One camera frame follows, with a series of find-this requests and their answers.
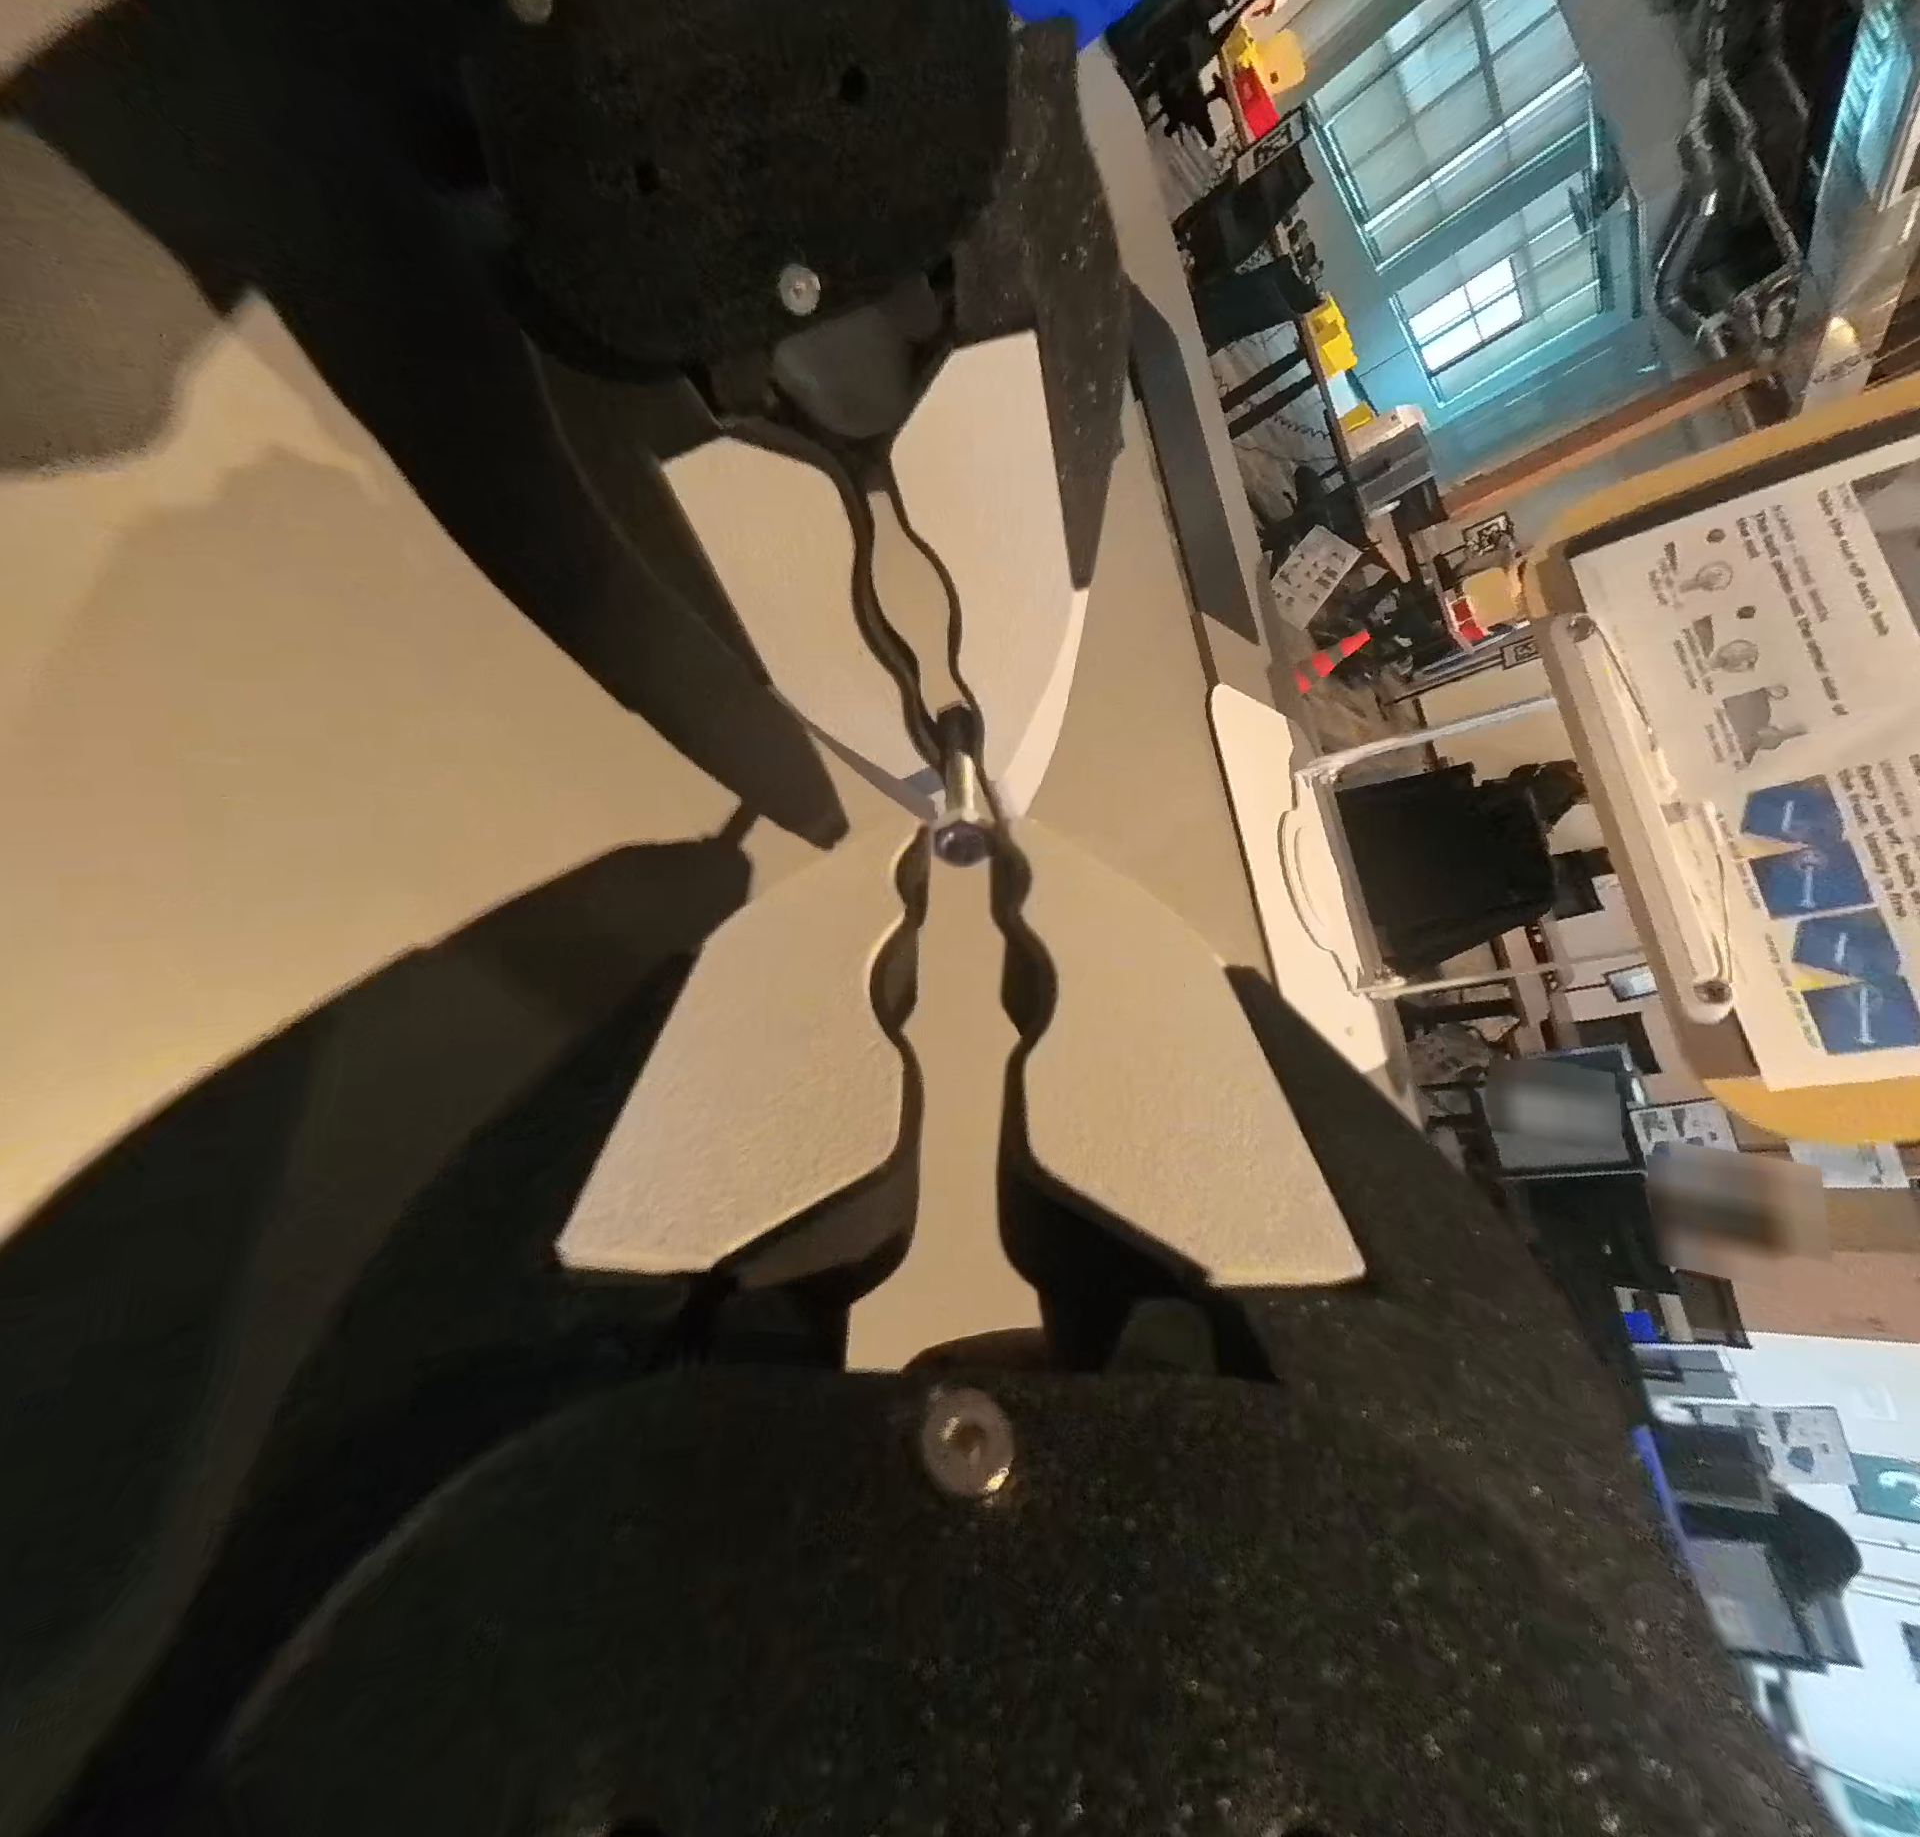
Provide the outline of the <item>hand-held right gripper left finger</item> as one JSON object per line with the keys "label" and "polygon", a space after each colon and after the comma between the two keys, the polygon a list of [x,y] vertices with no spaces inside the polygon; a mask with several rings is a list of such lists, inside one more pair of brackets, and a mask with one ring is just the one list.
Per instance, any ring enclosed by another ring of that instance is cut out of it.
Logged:
{"label": "hand-held right gripper left finger", "polygon": [[928,877],[921,828],[877,828],[712,933],[559,1231],[565,1272],[671,1285],[738,1337],[792,1315],[853,1354],[921,1210]]}

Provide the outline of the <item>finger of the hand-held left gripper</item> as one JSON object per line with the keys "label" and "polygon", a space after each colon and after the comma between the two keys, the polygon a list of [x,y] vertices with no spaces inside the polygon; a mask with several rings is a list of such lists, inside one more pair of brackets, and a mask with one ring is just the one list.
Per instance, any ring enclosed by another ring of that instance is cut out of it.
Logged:
{"label": "finger of the hand-held left gripper", "polygon": [[928,825],[934,769],[854,610],[873,515],[846,472],[803,432],[743,424],[668,454],[662,478],[775,696]]}
{"label": "finger of the hand-held left gripper", "polygon": [[904,526],[957,599],[956,678],[1007,815],[1033,809],[1065,730],[1089,591],[1072,576],[1035,330],[952,352],[891,444]]}

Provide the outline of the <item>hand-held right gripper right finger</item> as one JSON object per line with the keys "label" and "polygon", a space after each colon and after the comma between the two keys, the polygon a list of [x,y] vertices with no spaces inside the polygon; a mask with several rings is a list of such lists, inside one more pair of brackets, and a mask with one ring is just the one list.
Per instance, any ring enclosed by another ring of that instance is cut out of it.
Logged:
{"label": "hand-held right gripper right finger", "polygon": [[1238,973],[1137,881],[1027,821],[1005,941],[998,1228],[1068,1369],[1271,1371],[1248,1300],[1365,1272]]}

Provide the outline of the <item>silver bolt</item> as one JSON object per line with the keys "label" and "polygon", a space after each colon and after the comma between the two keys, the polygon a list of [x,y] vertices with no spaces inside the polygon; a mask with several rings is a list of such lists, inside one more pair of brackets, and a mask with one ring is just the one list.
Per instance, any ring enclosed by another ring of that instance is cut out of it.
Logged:
{"label": "silver bolt", "polygon": [[938,746],[940,804],[930,823],[930,852],[948,866],[988,864],[998,823],[981,766],[978,711],[963,700],[945,704],[933,719],[933,734]]}

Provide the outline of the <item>dark table panel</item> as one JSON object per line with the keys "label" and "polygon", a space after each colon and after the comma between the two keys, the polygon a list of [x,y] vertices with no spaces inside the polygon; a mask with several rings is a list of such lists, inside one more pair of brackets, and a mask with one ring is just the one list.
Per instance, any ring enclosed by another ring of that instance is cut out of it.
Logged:
{"label": "dark table panel", "polygon": [[1228,505],[1179,336],[1137,285],[1131,285],[1129,294],[1134,382],[1169,505],[1187,596],[1197,612],[1240,641],[1257,644],[1259,622],[1244,590]]}

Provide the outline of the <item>white stand base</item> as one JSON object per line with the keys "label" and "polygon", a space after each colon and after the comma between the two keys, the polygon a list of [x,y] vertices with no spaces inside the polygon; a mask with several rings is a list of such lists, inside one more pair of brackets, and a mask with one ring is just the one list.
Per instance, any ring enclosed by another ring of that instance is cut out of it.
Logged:
{"label": "white stand base", "polygon": [[1342,1059],[1406,1102],[1406,1038],[1386,993],[1397,975],[1380,958],[1334,797],[1304,773],[1304,730],[1226,684],[1208,714],[1275,985]]}

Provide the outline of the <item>clear acrylic stand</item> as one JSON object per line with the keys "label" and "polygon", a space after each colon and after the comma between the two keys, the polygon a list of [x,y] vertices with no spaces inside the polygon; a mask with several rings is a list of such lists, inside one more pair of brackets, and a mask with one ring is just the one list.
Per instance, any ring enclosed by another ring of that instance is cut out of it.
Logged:
{"label": "clear acrylic stand", "polygon": [[[1554,969],[1550,959],[1522,966],[1493,966],[1466,978],[1446,978],[1439,973],[1406,978],[1392,970],[1380,954],[1374,915],[1365,906],[1355,857],[1340,819],[1334,788],[1340,777],[1360,763],[1383,761],[1404,750],[1427,750],[1442,741],[1464,740],[1477,730],[1487,730],[1489,726],[1557,711],[1557,698],[1551,691],[1536,695],[1437,724],[1380,732],[1360,744],[1323,751],[1292,764],[1292,805],[1280,823],[1280,850],[1287,898],[1292,899],[1307,936],[1317,949],[1334,959],[1342,980],[1355,997],[1374,1003],[1397,1003],[1439,990],[1505,985],[1527,978],[1550,975]],[[1343,959],[1334,944],[1327,941],[1330,930],[1317,912],[1317,898],[1307,887],[1300,866],[1307,817],[1317,817],[1324,831],[1324,843],[1340,884],[1340,899],[1348,906],[1348,924],[1357,944],[1355,959]]]}

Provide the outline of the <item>white sheet ledge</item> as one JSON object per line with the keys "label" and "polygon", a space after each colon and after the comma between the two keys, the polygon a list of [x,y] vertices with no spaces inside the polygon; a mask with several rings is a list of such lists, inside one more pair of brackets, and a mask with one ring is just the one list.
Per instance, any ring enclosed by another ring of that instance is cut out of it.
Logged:
{"label": "white sheet ledge", "polygon": [[1697,1029],[1735,1009],[1733,898],[1708,813],[1686,797],[1590,612],[1540,628],[1554,700],[1669,1007]]}

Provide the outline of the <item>instruction sheet on wooden stand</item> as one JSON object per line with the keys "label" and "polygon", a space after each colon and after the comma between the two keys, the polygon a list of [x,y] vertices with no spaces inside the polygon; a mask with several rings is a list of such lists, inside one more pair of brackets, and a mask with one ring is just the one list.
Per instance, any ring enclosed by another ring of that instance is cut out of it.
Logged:
{"label": "instruction sheet on wooden stand", "polygon": [[[1888,441],[1916,440],[1916,375],[1862,389],[1778,427],[1693,454],[1662,472],[1623,480],[1575,505],[1524,559],[1524,599],[1536,615],[1536,631],[1557,612],[1587,612],[1570,559],[1634,532],[1655,526],[1694,505],[1727,501],[1767,480],[1825,465]],[[1686,1069],[1748,1122],[1784,1137],[1827,1144],[1914,1144],[1916,1075],[1866,1084],[1769,1088],[1760,1075],[1739,1023],[1690,1027],[1657,993],[1674,1018]]]}

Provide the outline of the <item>printed instruction sheet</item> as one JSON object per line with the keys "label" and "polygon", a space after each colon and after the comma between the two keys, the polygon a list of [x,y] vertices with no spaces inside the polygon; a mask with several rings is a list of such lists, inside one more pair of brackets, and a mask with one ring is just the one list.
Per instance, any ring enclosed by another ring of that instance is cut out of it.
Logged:
{"label": "printed instruction sheet", "polygon": [[1916,1075],[1916,555],[1907,437],[1570,559],[1769,1088]]}

